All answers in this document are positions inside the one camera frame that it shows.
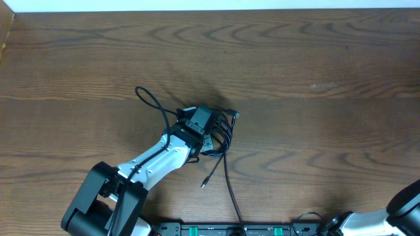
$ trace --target wood grain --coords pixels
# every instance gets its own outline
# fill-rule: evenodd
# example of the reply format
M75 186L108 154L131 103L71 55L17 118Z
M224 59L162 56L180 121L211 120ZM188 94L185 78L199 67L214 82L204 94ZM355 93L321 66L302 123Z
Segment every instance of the wood grain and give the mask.
M3 0L0 0L0 60L3 50L6 47L6 40L12 28L14 13L6 5Z
M99 161L136 157L159 111L241 112L228 153L248 222L383 208L419 178L420 10L19 14L0 64L0 228L65 235L61 217ZM143 214L235 222L222 168L163 179Z

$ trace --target green terminal block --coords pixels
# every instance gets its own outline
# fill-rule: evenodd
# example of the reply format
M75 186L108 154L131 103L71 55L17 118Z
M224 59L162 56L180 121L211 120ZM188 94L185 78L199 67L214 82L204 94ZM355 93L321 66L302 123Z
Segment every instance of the green terminal block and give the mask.
M198 236L198 227L190 227L190 236Z
M282 227L275 227L274 228L274 236L284 236L283 228Z

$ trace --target black cable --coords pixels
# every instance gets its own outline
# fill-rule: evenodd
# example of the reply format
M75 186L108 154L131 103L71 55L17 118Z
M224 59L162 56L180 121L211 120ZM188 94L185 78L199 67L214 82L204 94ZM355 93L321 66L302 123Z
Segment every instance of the black cable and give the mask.
M294 219L294 220L291 222L291 225L290 225L290 228L293 230L293 232L296 234L296 236L299 236L299 235L297 234L297 232L296 232L296 228L295 228L295 223L296 223L296 221L298 221L298 220L299 220L299 219L301 219L302 217L309 216L309 215L311 215L311 214L318 216L318 217L321 219L321 221L323 221L323 220L324 220L324 219L322 218L322 216L321 216L320 214L318 214L317 212L305 212L305 213L301 214L301 215L300 215L300 216L298 216L296 219ZM316 235L318 235L320 228L321 228L321 227L318 227L318 229L316 230L316 233L315 233L315 234L313 234L313 235L310 235L310 236L316 236Z
M153 108L155 108L155 109L160 109L159 107L157 107L157 106L155 106L155 105L153 105L153 104L151 104L151 103L149 103L148 101L146 101L144 98L142 98L142 96L140 96L140 94L138 93L138 89L145 89L145 88L142 88L142 87L137 87L136 88L136 94L137 94L137 96L138 96L138 98L140 98L140 100L142 100L145 104L148 104L149 106L151 106L151 107L153 107ZM166 112L169 112L169 113L172 113L172 114L174 114L174 115L178 115L176 112L174 112L174 111L171 111L171 110L168 110L168 109L163 109L164 111L166 111Z
M140 96L140 94L138 93L138 89L141 89L141 90L143 90L144 92L146 92L152 99L153 99L153 101L156 103L156 105L157 105L157 107L156 106L153 106L152 104L150 104L149 102L147 102L145 99L143 99L141 96ZM121 193L119 194L119 196L118 196L118 200L117 200L117 204L115 205L115 209L114 209L114 213L112 214L112 219L111 219L111 222L110 222L110 228L108 229L108 234L107 234L107 236L111 236L112 235L112 231L114 230L114 226L115 226L115 223L116 223L116 220L117 220L117 215L118 215L118 210L119 210L119 208L121 207L121 202L122 202L122 200L123 200L123 198L124 198L124 194L125 194L125 192L127 191L127 188L128 188L128 185L130 184L130 181L131 181L131 178L134 176L134 174L145 164L145 163L147 163L150 159L152 159L153 157L155 157L156 155L158 155L159 153L161 153L162 151L164 151L164 150L166 150L167 148L168 148L168 146L169 146L169 143L170 143L170 140L171 140L171 136L169 135L170 134L170 131L171 131L171 127L169 126L169 121L168 121L168 117L166 116L166 113L165 113L165 111L166 112L169 112L169 113L175 113L175 112L173 112L173 111L169 111L169 110L166 110L166 109L164 109L163 107L162 107L162 105L159 103L159 101L155 98L155 96L153 96L153 94L151 93L151 92L149 92L149 90L147 90L147 89L145 89L145 88L143 88L143 87L139 87L139 86L137 86L136 87L136 89L135 89L135 91L136 91L136 94L137 94L137 96L144 102L144 103L146 103L146 104L148 104L149 106L151 106L151 107L153 107L153 108L156 108L156 109L159 109L161 112L162 112L162 115L163 115L163 118L165 119L165 124L166 124L166 133L167 133L167 141L166 141L166 144L161 148L161 149L159 149L157 152L155 152L155 153L153 153L153 154L151 154L151 156L149 156L149 157L147 157L145 160L143 160L141 163L139 163L139 164L137 164L137 165L135 165L135 167L133 168L133 170L131 171L131 173L128 175L128 177L127 177L127 179L126 179L126 181L125 181L125 184L124 184L124 186L123 186L123 189L121 190Z
M243 226L241 213L239 212L239 207L238 207L238 204L236 202L234 192L232 191L232 187L230 186L229 175L228 175L228 164L227 164L227 161L226 161L226 154L224 154L224 156L223 156L223 164L224 164L224 178L226 179L226 185L228 186L229 195L230 195L230 198L231 198L232 203L234 205L236 215L238 215L239 224L241 225L243 234L245 236L247 236L247 232L245 231L245 227Z
M238 204L235 200L234 192L232 191L232 186L230 185L229 175L228 175L228 165L227 165L227 161L226 161L226 152L229 150L230 143L232 142L232 139L233 139L233 130L234 130L236 116L232 115L232 122L231 122L231 125L229 125L228 118L226 117L225 114L222 113L222 112L228 113L228 110L214 109L213 111L221 111L219 113L219 118L220 119L218 119L215 123L215 125L217 126L217 128L215 129L216 130L215 133L219 134L222 137L223 142L220 141L215 136L215 134L212 134L211 137L214 140L216 140L216 142L219 143L220 147L216 150L209 150L209 151L204 151L203 153L201 153L202 155L206 155L206 156L209 156L209 157L219 157L219 160L217 161L215 167L211 171L210 175L208 175L208 177L206 177L206 179L203 181L201 187L204 187L208 183L210 177L213 175L213 173L216 170L216 168L218 167L220 161L223 159L224 177L226 179L226 185L228 187L229 196L232 200L232 204L234 205L235 212L236 212L236 215L238 216L238 220L239 220L239 223L241 225L243 234L246 236L247 233L245 231L245 226L243 225L240 210L239 210Z

